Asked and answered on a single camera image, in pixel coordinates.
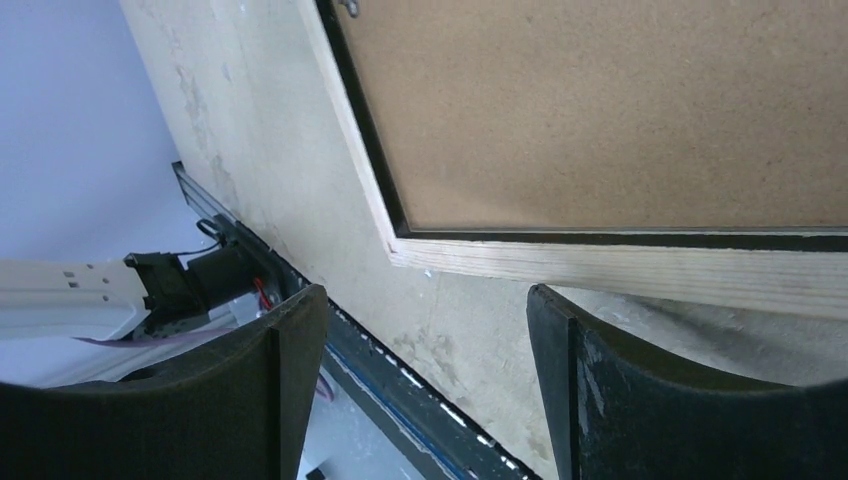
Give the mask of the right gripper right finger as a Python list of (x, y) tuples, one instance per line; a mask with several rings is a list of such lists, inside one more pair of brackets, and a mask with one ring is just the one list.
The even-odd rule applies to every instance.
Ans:
[(715, 369), (533, 285), (526, 318), (562, 479), (843, 479), (847, 383)]

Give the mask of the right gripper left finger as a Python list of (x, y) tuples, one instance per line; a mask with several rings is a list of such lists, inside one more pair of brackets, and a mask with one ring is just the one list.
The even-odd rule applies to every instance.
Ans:
[(293, 479), (328, 330), (324, 287), (118, 382), (1, 388), (5, 479)]

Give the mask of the wooden picture frame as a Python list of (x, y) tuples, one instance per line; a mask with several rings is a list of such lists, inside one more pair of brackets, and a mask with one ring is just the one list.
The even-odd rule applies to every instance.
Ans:
[(844, 253), (405, 239), (396, 235), (312, 1), (297, 4), (381, 245), (396, 266), (844, 320)]

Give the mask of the brown cardboard backing board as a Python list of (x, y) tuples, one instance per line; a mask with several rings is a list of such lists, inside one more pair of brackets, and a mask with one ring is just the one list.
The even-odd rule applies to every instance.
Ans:
[(364, 1), (415, 229), (847, 223), (843, 1)]

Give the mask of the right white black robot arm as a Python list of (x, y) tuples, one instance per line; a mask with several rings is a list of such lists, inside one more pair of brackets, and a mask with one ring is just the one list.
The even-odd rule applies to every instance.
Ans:
[[(5, 260), (1, 334), (134, 347), (139, 327), (260, 289), (238, 245), (182, 262)], [(527, 321), (562, 479), (843, 479), (847, 383), (796, 387), (710, 368), (533, 286)], [(307, 287), (261, 318), (118, 382), (1, 387), (1, 472), (30, 479), (293, 479), (329, 302)]]

